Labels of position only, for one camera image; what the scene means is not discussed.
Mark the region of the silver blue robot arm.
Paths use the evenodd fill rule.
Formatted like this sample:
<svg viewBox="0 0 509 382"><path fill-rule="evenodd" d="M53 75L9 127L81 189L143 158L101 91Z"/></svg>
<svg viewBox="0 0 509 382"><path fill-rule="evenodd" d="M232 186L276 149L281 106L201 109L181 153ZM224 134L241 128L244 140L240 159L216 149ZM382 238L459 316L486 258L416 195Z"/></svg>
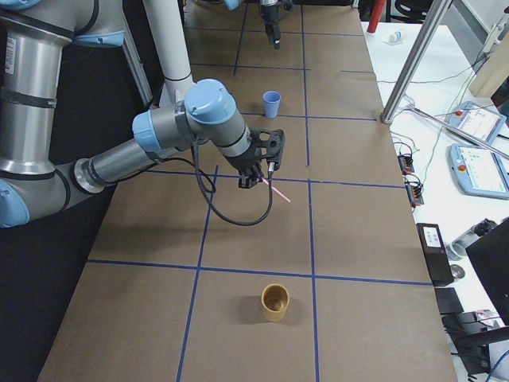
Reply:
<svg viewBox="0 0 509 382"><path fill-rule="evenodd" d="M212 144L243 188L257 185L262 132L218 80L194 80L176 1L140 1L163 76L150 89L122 1L4 1L1 226L63 212L151 166Z"/></svg>

